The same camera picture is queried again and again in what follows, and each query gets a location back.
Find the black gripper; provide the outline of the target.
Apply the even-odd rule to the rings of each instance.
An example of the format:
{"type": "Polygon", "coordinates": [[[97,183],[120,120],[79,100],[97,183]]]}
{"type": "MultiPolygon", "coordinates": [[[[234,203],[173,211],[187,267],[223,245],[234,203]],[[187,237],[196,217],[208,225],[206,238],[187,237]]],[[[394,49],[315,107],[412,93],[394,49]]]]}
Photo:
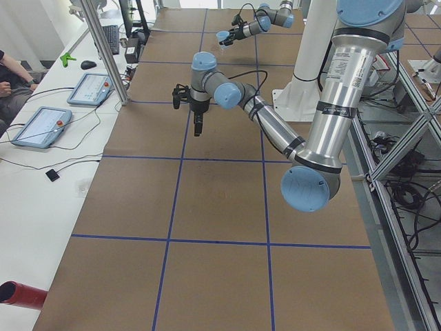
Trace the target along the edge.
{"type": "Polygon", "coordinates": [[[203,113],[209,110],[210,99],[199,101],[191,98],[189,109],[194,112],[194,136],[199,137],[203,131],[203,113]]]}
{"type": "Polygon", "coordinates": [[[226,39],[218,40],[220,47],[230,47],[235,40],[242,40],[245,38],[245,34],[242,29],[229,30],[229,36],[226,39]]]}

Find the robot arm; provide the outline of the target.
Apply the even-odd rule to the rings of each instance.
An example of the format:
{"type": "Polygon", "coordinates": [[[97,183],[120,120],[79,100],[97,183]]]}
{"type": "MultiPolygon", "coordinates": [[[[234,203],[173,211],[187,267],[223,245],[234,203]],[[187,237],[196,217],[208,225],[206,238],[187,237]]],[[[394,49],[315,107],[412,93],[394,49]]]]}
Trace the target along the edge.
{"type": "Polygon", "coordinates": [[[198,52],[187,88],[199,113],[215,101],[241,107],[293,166],[281,181],[286,202],[325,207],[340,187],[340,151],[375,57],[400,48],[405,1],[309,1],[292,80],[266,102],[257,88],[226,77],[216,57],[198,52]]]}
{"type": "Polygon", "coordinates": [[[216,33],[218,44],[226,48],[235,41],[269,32],[272,26],[290,28],[294,23],[293,9],[299,1],[281,1],[278,9],[271,9],[268,4],[262,3],[257,9],[250,3],[244,4],[239,12],[232,19],[232,28],[216,33]],[[245,6],[250,6],[253,11],[253,20],[246,21],[242,18],[241,12],[245,6]]]}

